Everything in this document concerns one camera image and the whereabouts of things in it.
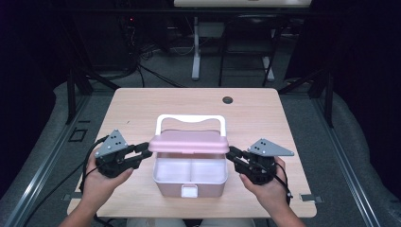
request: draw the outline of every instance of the gray carpet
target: gray carpet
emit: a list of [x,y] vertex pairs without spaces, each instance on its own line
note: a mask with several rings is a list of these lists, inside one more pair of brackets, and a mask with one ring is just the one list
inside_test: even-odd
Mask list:
[[[292,39],[285,38],[282,40],[277,59],[272,67],[276,81],[269,83],[267,87],[280,89],[286,85],[283,82],[283,77],[294,44],[295,41]],[[184,53],[187,49],[180,49],[180,51]],[[156,51],[147,61],[142,60],[142,63],[147,68],[186,87],[217,87],[218,57],[214,54],[215,52],[216,42],[214,40],[204,43],[200,80],[198,81],[191,79],[192,53],[179,55],[174,51],[170,54]],[[171,87],[150,73],[143,71],[143,75],[147,87]],[[142,86],[138,72],[113,82],[121,87]],[[223,81],[223,87],[260,87],[261,83],[262,78],[227,78]],[[71,138],[72,132],[66,136],[65,142],[61,146],[61,156],[46,180],[41,193],[36,198],[35,205],[82,162],[87,149],[95,141],[113,92],[96,81],[92,81],[92,84],[96,91],[89,97],[89,101],[82,108],[77,121],[71,126],[71,129],[75,129],[76,133]],[[324,199],[323,203],[317,204],[317,216],[315,218],[304,218],[304,222],[308,226],[365,226],[366,223],[357,207],[348,182],[340,170],[335,148],[325,130],[325,123],[320,118],[321,113],[316,108],[316,100],[310,100],[305,95],[306,88],[307,86],[304,89],[299,89],[293,95],[281,96],[311,191]],[[40,140],[9,191],[0,201],[0,226],[6,225],[32,177],[47,155],[52,152],[59,136],[65,131],[64,122],[68,113],[66,85],[62,84],[55,90],[55,93],[58,98],[56,108]],[[336,134],[339,136],[368,199],[374,206],[381,226],[401,226],[399,200],[394,198],[381,185],[378,176],[369,164],[369,149],[366,146],[366,141],[364,141],[363,133],[346,104],[338,96],[335,96],[333,114]],[[68,142],[69,139],[78,140],[83,131],[86,131],[86,134],[81,142]],[[65,218],[69,202],[62,200],[62,198],[75,190],[78,177],[79,173],[77,172],[56,190],[32,217],[28,226],[57,226]],[[112,224],[124,226],[124,220],[114,220]],[[266,226],[266,224],[264,220],[259,219],[257,226]]]

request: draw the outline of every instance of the person's right hand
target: person's right hand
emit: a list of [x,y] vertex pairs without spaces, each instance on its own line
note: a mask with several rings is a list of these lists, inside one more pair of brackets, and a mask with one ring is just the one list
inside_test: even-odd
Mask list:
[[[283,169],[286,169],[286,163],[282,159],[274,157],[274,160]],[[277,167],[277,176],[287,183],[283,169]],[[244,174],[240,174],[239,177],[244,186],[255,194],[257,200],[278,226],[305,226],[288,206],[287,191],[276,179],[263,185],[257,185],[253,184]]]

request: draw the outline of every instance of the open plastic box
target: open plastic box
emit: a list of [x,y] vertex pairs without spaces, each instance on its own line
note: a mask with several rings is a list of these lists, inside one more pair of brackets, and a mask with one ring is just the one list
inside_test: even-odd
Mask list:
[[[195,123],[217,119],[220,131],[161,131],[162,122],[174,118]],[[162,114],[148,150],[157,152],[153,180],[167,197],[220,197],[228,178],[225,153],[229,151],[225,119],[221,115]]]

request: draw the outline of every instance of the black chair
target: black chair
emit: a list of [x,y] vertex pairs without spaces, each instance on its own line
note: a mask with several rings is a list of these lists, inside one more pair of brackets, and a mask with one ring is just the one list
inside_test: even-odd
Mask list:
[[[218,86],[221,86],[223,70],[264,70],[263,86],[268,81],[268,74],[273,63],[274,55],[283,30],[288,25],[288,18],[283,15],[272,14],[242,14],[229,20],[222,34],[220,47],[221,59]],[[263,58],[269,58],[269,65],[249,66],[224,66],[225,57],[228,55],[258,56],[263,63]]]

